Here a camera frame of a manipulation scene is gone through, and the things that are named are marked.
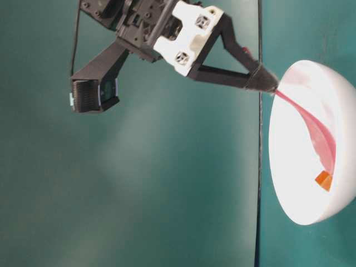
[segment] teal wall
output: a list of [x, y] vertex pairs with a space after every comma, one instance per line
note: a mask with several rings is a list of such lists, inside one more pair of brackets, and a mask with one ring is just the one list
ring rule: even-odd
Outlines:
[[[1, 4], [0, 266], [253, 266], [258, 94], [133, 55], [118, 106], [72, 113], [76, 2]], [[214, 2], [257, 55], [257, 0]], [[82, 16], [77, 67], [113, 39]]]
[[[263, 1], [264, 63], [278, 77], [295, 61], [323, 63], [356, 86], [354, 0]], [[356, 266], [356, 202], [338, 215], [299, 226], [281, 209], [268, 160], [272, 97], [264, 96], [264, 156], [261, 195], [260, 266]]]

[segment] white bowl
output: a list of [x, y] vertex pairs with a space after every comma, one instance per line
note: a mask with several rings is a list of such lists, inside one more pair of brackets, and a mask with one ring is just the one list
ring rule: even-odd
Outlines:
[[302, 116], [280, 97], [274, 98], [269, 157], [278, 200], [295, 223], [317, 223], [356, 196], [356, 89], [328, 67], [298, 61], [286, 71], [278, 90], [326, 125], [335, 139], [335, 168], [327, 192], [315, 181], [324, 168]]

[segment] cable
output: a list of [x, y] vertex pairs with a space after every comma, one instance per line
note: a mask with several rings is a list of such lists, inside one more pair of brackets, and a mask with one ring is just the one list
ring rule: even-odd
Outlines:
[[74, 73], [74, 61], [76, 59], [76, 53], [77, 53], [78, 28], [79, 28], [81, 2], [82, 2], [82, 0], [78, 0], [78, 9], [77, 9], [77, 17], [76, 17], [75, 27], [74, 27], [74, 40], [73, 40], [73, 50], [72, 50], [72, 59], [71, 59], [71, 72], [70, 72], [71, 76], [73, 76], [73, 73]]
[[[259, 62], [262, 63], [262, 1], [258, 0], [258, 46]], [[261, 187], [263, 158], [263, 93], [259, 93], [259, 154], [258, 154], [258, 196], [257, 196], [257, 227], [255, 245], [255, 267], [260, 266], [260, 230], [261, 230]]]

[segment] screw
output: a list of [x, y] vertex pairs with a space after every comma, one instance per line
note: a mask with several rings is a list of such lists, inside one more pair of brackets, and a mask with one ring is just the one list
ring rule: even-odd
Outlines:
[[89, 6], [90, 6], [90, 4], [88, 2], [83, 2], [82, 5], [84, 8], [89, 8]]
[[185, 66], [188, 63], [189, 56], [187, 53], [179, 52], [176, 56], [176, 61], [180, 64]]
[[195, 25], [197, 25], [201, 29], [206, 29], [209, 26], [209, 24], [210, 24], [210, 19], [208, 19], [203, 15], [200, 15], [195, 22]]

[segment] small orange object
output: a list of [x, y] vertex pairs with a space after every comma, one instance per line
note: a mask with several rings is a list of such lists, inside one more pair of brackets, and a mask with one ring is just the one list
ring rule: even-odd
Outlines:
[[319, 176], [315, 179], [315, 181], [327, 192], [330, 191], [330, 187], [332, 185], [333, 176], [327, 171], [322, 171]]

